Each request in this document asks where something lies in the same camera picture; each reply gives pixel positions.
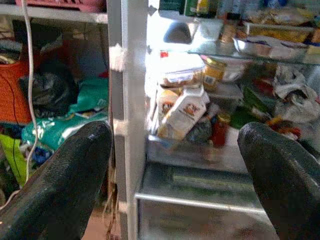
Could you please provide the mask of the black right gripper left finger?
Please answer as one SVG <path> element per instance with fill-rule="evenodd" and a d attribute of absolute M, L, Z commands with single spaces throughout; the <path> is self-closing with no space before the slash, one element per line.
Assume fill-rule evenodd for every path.
<path fill-rule="evenodd" d="M 0 212 L 3 240 L 80 240 L 103 184 L 113 134 L 92 121 L 70 136 Z"/>

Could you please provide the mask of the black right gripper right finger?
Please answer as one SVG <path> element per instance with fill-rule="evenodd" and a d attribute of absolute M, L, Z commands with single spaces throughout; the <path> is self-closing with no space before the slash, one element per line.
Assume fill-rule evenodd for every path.
<path fill-rule="evenodd" d="M 237 138 L 258 199 L 281 240 L 320 238 L 320 163 L 298 142 L 249 122 Z"/>

